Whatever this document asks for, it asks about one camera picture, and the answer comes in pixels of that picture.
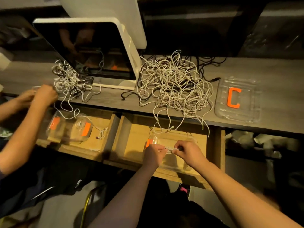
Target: clear plastic tray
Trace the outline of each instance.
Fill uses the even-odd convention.
[[[261,113],[260,95],[259,81],[223,78],[219,82],[214,112],[221,118],[258,122]]]
[[[195,142],[197,144],[197,141],[194,137],[191,135],[186,135],[186,134],[181,134],[177,132],[163,132],[160,134],[153,134],[150,136],[150,138],[147,141],[147,146],[150,144],[159,144],[163,145],[165,147],[172,147],[174,148],[174,145],[177,143],[178,140],[183,140],[183,141],[190,141],[190,142]],[[172,154],[172,153],[167,153],[163,159],[163,163],[160,166],[161,168],[165,169],[172,169],[172,170],[184,170],[184,171],[190,171],[192,168],[188,166],[185,161]]]
[[[72,112],[61,111],[66,118],[73,117]],[[48,140],[53,142],[83,142],[88,140],[92,132],[92,122],[85,114],[79,114],[76,118],[65,119],[59,111],[54,114],[46,134]]]

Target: shoe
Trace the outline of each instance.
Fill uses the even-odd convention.
[[[184,191],[188,198],[189,198],[189,195],[190,195],[190,185],[187,185],[187,184],[184,184],[184,183],[180,183],[178,188],[177,188],[177,191]]]

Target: hand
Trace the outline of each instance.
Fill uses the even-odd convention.
[[[35,94],[35,97],[32,101],[32,105],[38,107],[49,107],[52,103],[54,103],[58,99],[58,94],[53,86],[50,85],[42,85]]]
[[[184,151],[177,150],[179,147],[183,147]],[[184,159],[184,161],[195,170],[208,162],[198,145],[194,142],[177,141],[174,148],[176,149],[174,149],[172,153]]]
[[[165,146],[155,144],[149,145],[146,148],[143,157],[143,167],[150,169],[154,173],[156,169],[162,164],[166,153],[167,150],[165,149]]]
[[[28,108],[31,105],[31,102],[35,96],[35,91],[34,90],[27,90],[20,94],[17,98],[13,99],[16,103],[17,109],[21,110],[23,108]]]

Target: wooden drawer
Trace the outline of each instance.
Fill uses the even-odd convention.
[[[142,164],[146,141],[150,133],[152,134],[151,128],[155,122],[156,120],[152,117],[124,114],[120,119],[109,160],[104,160],[104,163],[124,169],[137,170]],[[160,119],[160,123],[164,125],[164,128],[167,128],[169,120]],[[175,128],[178,124],[179,122],[171,122]],[[202,130],[201,125],[183,123],[178,131],[195,137],[207,159],[225,171],[224,130],[210,126],[210,137],[208,138],[207,127]],[[212,190],[210,185],[194,169],[173,171],[158,168],[154,176]]]
[[[54,114],[54,110],[49,109],[41,126],[36,144],[43,147],[49,146],[50,148],[60,152],[72,154],[86,159],[102,161],[104,153],[108,153],[112,149],[120,119],[113,114],[112,111],[88,107],[78,108],[80,109],[81,113],[89,116],[90,120],[98,128],[103,129],[108,127],[107,131],[104,133],[104,138],[96,139],[96,137],[99,136],[99,130],[93,126],[91,135],[87,141],[79,144],[72,142],[69,144],[56,143],[54,140],[46,136],[46,129]]]

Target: cable pile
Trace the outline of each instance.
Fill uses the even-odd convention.
[[[177,130],[185,118],[197,119],[204,128],[206,123],[203,118],[214,107],[210,100],[213,86],[209,81],[203,80],[203,76],[200,77],[197,66],[191,61],[182,59],[180,50],[176,50],[168,57],[152,58],[151,60],[141,58],[144,63],[140,69],[142,79],[139,80],[137,93],[141,106],[155,103],[153,115],[157,122],[154,124],[154,132],[157,124],[162,130],[161,133],[163,130]],[[151,95],[156,98],[156,101],[146,103]],[[165,108],[156,113],[158,108],[163,107]],[[199,111],[208,107],[207,112],[201,116],[198,115]],[[183,119],[176,128],[171,126],[171,118],[168,113],[170,108],[181,111],[183,114]],[[169,117],[168,128],[162,128],[160,125],[158,115],[162,111],[166,111]],[[209,136],[210,130],[207,124],[206,126]]]
[[[59,98],[63,98],[62,102],[60,103],[60,107],[68,112],[73,112],[74,116],[71,118],[66,118],[60,110],[58,110],[54,104],[54,107],[59,113],[65,118],[65,119],[73,119],[78,117],[86,117],[89,119],[88,116],[79,115],[80,110],[74,108],[70,104],[70,100],[77,99],[80,95],[82,96],[82,102],[86,102],[88,96],[93,94],[99,94],[101,92],[101,87],[99,92],[93,92],[91,91],[93,88],[93,85],[89,83],[90,80],[92,80],[92,77],[86,77],[84,79],[79,78],[79,74],[66,62],[62,62],[61,60],[55,61],[55,66],[52,67],[52,72],[57,75],[57,78],[54,78],[54,88],[59,94],[63,94],[64,96],[59,96]],[[91,91],[89,92],[86,97],[84,98],[84,92],[85,91]],[[62,103],[64,100],[68,97],[67,103],[70,106],[70,110],[63,108]],[[101,139],[104,137],[104,132],[108,129],[105,128],[103,130],[96,127],[94,124],[93,126],[100,131],[99,136],[97,139]]]

